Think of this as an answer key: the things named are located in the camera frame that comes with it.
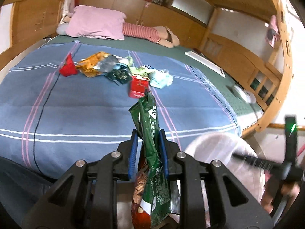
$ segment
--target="window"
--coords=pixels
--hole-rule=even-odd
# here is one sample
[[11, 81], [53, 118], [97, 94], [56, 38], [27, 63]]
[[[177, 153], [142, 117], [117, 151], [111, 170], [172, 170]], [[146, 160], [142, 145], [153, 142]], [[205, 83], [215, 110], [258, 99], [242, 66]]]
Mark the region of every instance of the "window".
[[173, 0], [172, 6], [208, 24], [214, 7], [205, 0]]

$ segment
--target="white logo on wrapper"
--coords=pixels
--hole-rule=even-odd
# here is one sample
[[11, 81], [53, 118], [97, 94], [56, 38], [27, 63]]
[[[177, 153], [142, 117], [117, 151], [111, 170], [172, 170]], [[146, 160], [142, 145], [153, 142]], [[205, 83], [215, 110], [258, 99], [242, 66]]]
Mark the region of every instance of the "white logo on wrapper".
[[156, 106], [153, 106], [153, 108], [151, 110], [149, 110], [148, 113], [150, 114], [151, 117], [156, 119], [157, 118], [157, 115], [156, 115]]
[[155, 210], [156, 208], [156, 203], [157, 203], [157, 200], [156, 200], [156, 197], [153, 198], [153, 203], [152, 203], [152, 211]]

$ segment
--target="wooden bed frame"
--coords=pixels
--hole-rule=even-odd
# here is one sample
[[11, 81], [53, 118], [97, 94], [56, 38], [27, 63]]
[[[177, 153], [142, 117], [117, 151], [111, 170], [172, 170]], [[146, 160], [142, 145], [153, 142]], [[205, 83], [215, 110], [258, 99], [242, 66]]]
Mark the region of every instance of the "wooden bed frame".
[[[11, 46], [0, 54], [0, 70], [13, 60], [18, 54], [28, 47], [54, 33], [61, 17], [61, 8], [64, 0], [6, 0], [4, 4], [13, 3], [11, 17]], [[212, 24], [217, 18], [219, 7], [215, 7], [210, 23], [202, 31], [200, 49], [216, 64], [227, 71], [245, 89], [251, 91], [258, 104], [264, 110], [260, 120], [247, 130], [250, 132], [264, 130], [277, 115], [286, 98], [292, 79], [292, 54], [290, 41], [284, 21], [284, 9], [281, 0], [270, 0], [277, 11], [277, 19], [281, 36], [281, 43], [276, 44], [268, 63], [256, 56], [243, 46], [227, 38], [210, 33]], [[284, 53], [284, 71], [281, 74], [274, 66], [274, 62], [282, 45]], [[263, 73], [263, 81], [256, 90], [251, 88], [255, 77]], [[272, 87], [264, 98], [258, 94], [267, 80], [272, 82]], [[268, 105], [266, 101], [275, 94]]]

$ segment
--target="metal screw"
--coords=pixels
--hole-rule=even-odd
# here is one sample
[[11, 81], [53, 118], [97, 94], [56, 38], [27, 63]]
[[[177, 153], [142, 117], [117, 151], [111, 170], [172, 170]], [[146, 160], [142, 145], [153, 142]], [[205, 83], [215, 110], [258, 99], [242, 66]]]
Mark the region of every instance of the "metal screw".
[[183, 152], [183, 151], [179, 151], [179, 152], [177, 153], [177, 157], [178, 157], [178, 158], [185, 158], [185, 157], [186, 157], [186, 154], [185, 154], [185, 152]]
[[76, 161], [76, 166], [77, 167], [83, 167], [85, 165], [85, 161], [84, 160], [77, 160]]
[[114, 158], [118, 158], [120, 157], [121, 153], [119, 151], [114, 151], [113, 153], [111, 153], [111, 156]]
[[219, 160], [213, 160], [212, 164], [215, 166], [215, 167], [220, 167], [222, 165], [222, 163], [219, 161]]

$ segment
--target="dark green plastic bag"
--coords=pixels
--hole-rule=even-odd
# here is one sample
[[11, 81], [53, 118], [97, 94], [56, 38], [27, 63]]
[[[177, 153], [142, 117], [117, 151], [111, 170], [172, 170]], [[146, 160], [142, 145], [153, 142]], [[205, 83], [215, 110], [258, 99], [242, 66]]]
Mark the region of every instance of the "dark green plastic bag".
[[151, 227], [155, 227], [170, 214], [171, 200], [170, 185], [164, 176], [158, 147], [159, 121], [154, 96], [147, 92], [129, 111], [143, 139], [142, 150], [149, 166], [140, 205], [150, 214]]

